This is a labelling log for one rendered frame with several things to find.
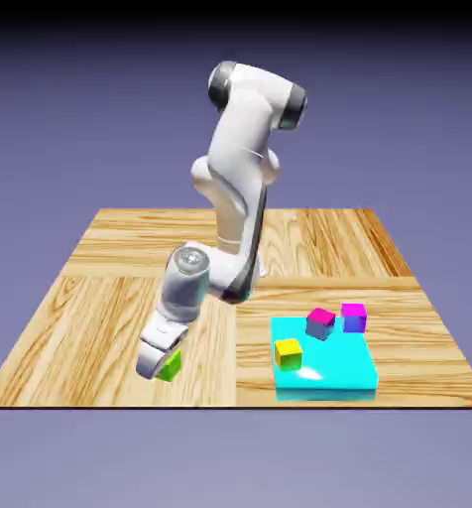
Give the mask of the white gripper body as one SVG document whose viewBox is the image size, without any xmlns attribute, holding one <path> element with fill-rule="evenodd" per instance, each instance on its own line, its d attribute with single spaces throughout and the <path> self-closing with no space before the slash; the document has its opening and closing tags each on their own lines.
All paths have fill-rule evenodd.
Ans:
<svg viewBox="0 0 472 508">
<path fill-rule="evenodd" d="M 136 372 L 145 379 L 152 379 L 159 375 L 172 354 L 172 350 L 163 351 L 141 340 L 138 350 Z"/>
</svg>

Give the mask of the small green cube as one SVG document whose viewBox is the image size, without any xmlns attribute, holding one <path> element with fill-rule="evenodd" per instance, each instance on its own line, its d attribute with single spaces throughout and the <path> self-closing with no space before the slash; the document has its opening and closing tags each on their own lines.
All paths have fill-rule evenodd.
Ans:
<svg viewBox="0 0 472 508">
<path fill-rule="evenodd" d="M 157 378 L 171 382 L 181 369 L 181 351 L 178 348 L 163 364 L 162 369 L 157 374 Z"/>
</svg>

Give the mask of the small yellow cube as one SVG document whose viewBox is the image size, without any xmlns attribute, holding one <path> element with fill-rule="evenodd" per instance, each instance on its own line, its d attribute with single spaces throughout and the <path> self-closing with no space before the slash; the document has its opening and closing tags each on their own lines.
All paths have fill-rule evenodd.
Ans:
<svg viewBox="0 0 472 508">
<path fill-rule="evenodd" d="M 297 339 L 285 338 L 274 343 L 274 356 L 281 371 L 296 371 L 302 366 L 302 349 Z"/>
</svg>

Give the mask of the small magenta cube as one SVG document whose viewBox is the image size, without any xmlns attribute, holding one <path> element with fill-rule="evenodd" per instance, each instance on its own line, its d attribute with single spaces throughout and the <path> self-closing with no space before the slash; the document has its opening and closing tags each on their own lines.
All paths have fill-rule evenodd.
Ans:
<svg viewBox="0 0 472 508">
<path fill-rule="evenodd" d="M 367 323 L 366 308 L 361 303 L 341 305 L 342 329 L 346 333 L 364 333 Z"/>
<path fill-rule="evenodd" d="M 325 340 L 331 334 L 335 320 L 335 313 L 315 308 L 306 317 L 305 333 L 318 340 Z"/>
</svg>

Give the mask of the large cyan box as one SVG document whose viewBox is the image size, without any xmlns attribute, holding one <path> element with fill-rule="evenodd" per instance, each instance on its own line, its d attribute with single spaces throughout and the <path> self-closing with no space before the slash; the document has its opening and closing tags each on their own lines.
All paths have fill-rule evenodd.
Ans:
<svg viewBox="0 0 472 508">
<path fill-rule="evenodd" d="M 280 402 L 372 401 L 379 376 L 365 335 L 345 332 L 338 317 L 324 340 L 305 333 L 304 317 L 273 317 L 271 342 L 295 339 L 301 350 L 301 367 L 286 371 L 274 367 L 276 399 Z"/>
</svg>

